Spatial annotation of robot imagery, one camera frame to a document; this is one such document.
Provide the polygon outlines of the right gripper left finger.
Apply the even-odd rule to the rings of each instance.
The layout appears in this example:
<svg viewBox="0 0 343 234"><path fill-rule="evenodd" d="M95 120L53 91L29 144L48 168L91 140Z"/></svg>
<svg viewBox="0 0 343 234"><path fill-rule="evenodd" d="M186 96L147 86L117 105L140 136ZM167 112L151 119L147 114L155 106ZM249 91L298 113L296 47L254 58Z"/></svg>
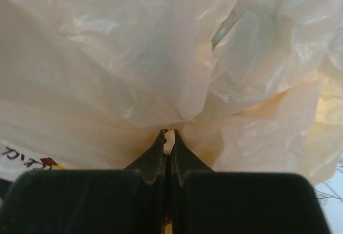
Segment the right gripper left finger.
<svg viewBox="0 0 343 234"><path fill-rule="evenodd" d="M122 170L21 175L1 207L1 233L164 233L165 133Z"/></svg>

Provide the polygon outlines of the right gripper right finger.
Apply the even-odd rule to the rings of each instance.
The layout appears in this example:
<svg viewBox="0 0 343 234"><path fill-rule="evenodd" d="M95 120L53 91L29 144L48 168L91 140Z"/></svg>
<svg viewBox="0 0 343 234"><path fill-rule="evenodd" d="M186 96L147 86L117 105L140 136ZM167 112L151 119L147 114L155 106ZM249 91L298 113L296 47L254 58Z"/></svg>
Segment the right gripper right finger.
<svg viewBox="0 0 343 234"><path fill-rule="evenodd" d="M329 233L307 179L292 173L215 172L179 132L170 162L173 233Z"/></svg>

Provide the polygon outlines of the banana print plastic bag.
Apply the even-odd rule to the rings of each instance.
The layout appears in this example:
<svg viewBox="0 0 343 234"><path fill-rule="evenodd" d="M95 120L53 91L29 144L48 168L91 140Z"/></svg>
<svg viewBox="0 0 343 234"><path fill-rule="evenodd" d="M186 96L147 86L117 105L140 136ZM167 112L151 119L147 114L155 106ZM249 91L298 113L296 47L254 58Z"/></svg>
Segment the banana print plastic bag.
<svg viewBox="0 0 343 234"><path fill-rule="evenodd" d="M342 153L342 0L1 0L1 201L30 171L122 170L165 130L215 172Z"/></svg>

